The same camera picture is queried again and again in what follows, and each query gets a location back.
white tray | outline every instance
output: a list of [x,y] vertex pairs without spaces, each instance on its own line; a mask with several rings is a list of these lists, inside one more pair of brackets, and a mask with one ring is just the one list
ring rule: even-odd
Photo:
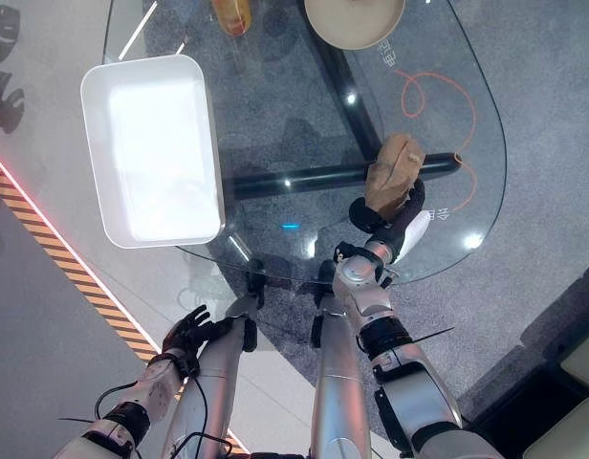
[[203,72],[186,55],[101,65],[80,87],[103,227],[123,248],[205,244],[225,221]]

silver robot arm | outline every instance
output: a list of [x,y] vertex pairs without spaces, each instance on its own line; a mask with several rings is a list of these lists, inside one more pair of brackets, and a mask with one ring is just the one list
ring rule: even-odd
[[170,359],[151,362],[137,383],[126,389],[119,403],[67,444],[55,459],[121,459],[130,457],[150,424],[160,421],[182,386]]
[[[409,227],[423,225],[421,215]],[[423,350],[412,341],[390,304],[388,292],[379,283],[384,265],[398,259],[401,247],[406,246],[406,235],[415,234],[419,239],[424,233],[423,229],[409,227],[397,231],[400,240],[396,244],[394,230],[383,229],[364,248],[349,246],[350,256],[343,258],[339,247],[336,252],[341,259],[333,291],[345,305],[346,315],[371,360],[380,385],[375,399],[386,433],[403,457],[503,459],[483,438],[462,429],[454,398]]]
[[152,423],[160,421],[188,378],[200,372],[197,353],[232,328],[232,318],[207,320],[206,306],[174,325],[163,340],[163,351],[150,361],[135,385],[122,392],[119,403],[55,456],[55,459],[128,459]]

glass table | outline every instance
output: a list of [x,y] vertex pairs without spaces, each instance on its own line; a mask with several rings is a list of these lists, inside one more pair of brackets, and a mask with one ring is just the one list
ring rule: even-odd
[[428,155],[432,217],[395,283],[449,268],[491,229],[505,187],[503,131],[446,0],[407,2],[393,33],[361,51],[325,43],[298,1],[251,0],[250,29],[230,36],[209,0],[113,0],[105,63],[171,54],[204,71],[226,207],[221,235],[185,251],[238,269],[257,257],[271,276],[314,281],[337,243],[368,238],[348,208],[392,132],[410,133]]

striped floor tape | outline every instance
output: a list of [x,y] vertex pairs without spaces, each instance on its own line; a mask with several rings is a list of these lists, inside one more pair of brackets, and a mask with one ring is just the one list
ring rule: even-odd
[[[0,198],[135,355],[145,362],[156,356],[160,351],[157,343],[63,239],[1,162]],[[230,430],[227,440],[233,444],[232,453],[249,453]]]

black cable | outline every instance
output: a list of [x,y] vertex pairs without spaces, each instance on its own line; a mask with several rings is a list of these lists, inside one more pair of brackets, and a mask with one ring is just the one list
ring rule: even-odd
[[203,390],[203,387],[201,387],[201,384],[199,383],[199,381],[197,381],[197,379],[194,380],[195,384],[197,384],[197,387],[199,388],[199,392],[201,392],[201,397],[203,398],[203,406],[205,409],[205,416],[204,416],[204,420],[203,420],[203,428],[201,432],[192,432],[189,433],[184,440],[181,442],[181,444],[178,445],[177,448],[175,448],[175,450],[171,453],[170,459],[175,459],[176,456],[180,453],[180,451],[182,451],[182,449],[185,447],[186,443],[188,443],[188,441],[191,438],[194,437],[201,437],[199,439],[199,443],[197,444],[197,451],[195,452],[195,459],[198,459],[199,457],[199,451],[201,449],[201,442],[203,441],[204,438],[208,438],[209,440],[213,440],[214,442],[218,442],[218,443],[222,443],[223,445],[227,445],[227,447],[229,448],[227,450],[227,457],[230,456],[230,453],[233,450],[233,444],[231,442],[228,442],[227,440],[224,440],[222,438],[218,438],[218,437],[214,437],[213,435],[209,435],[206,433],[206,427],[207,427],[207,397],[206,397],[206,393]]
[[[199,392],[201,392],[201,397],[203,398],[203,406],[204,406],[204,408],[206,410],[206,414],[205,414],[204,420],[203,420],[203,428],[201,429],[201,434],[202,435],[205,435],[206,434],[206,427],[207,427],[207,398],[206,398],[206,393],[203,391],[203,388],[201,387],[201,384],[199,383],[199,381],[196,378],[195,378],[194,381],[195,381],[195,384],[197,384],[197,387],[199,387]],[[201,437],[199,439],[199,443],[197,444],[197,452],[195,452],[195,459],[198,459],[199,458],[199,451],[201,450],[201,442],[202,441],[203,441],[203,437]]]
[[445,330],[442,330],[440,332],[431,333],[430,335],[426,335],[425,337],[414,339],[413,342],[420,342],[420,341],[424,341],[425,339],[438,337],[439,335],[442,335],[443,333],[451,332],[454,328],[455,327],[449,327],[449,328],[446,328]]
[[94,421],[90,419],[80,419],[80,418],[56,418],[57,421],[76,421],[78,423],[87,423],[92,424]]
[[111,389],[107,389],[105,392],[103,392],[101,395],[99,395],[99,398],[95,402],[95,419],[101,419],[101,415],[99,414],[99,407],[101,405],[101,402],[103,402],[103,399],[105,399],[105,397],[107,397],[110,394],[113,394],[114,392],[118,392],[119,390],[128,389],[129,387],[133,387],[135,384],[137,384],[137,381],[130,382],[129,384],[117,385],[116,387],[112,387]]
[[175,459],[177,457],[177,455],[180,454],[180,451],[186,445],[186,443],[188,443],[188,440],[190,440],[193,437],[208,438],[209,440],[213,440],[214,442],[218,442],[218,443],[222,443],[223,445],[227,445],[227,447],[228,447],[227,457],[230,456],[230,452],[233,450],[233,443],[228,442],[227,440],[224,440],[224,439],[218,438],[218,437],[214,437],[213,435],[209,435],[207,433],[192,432],[192,433],[189,433],[186,436],[186,438],[184,438],[184,440],[181,442],[181,444],[175,449],[175,451],[173,451],[173,453],[170,456],[170,459]]

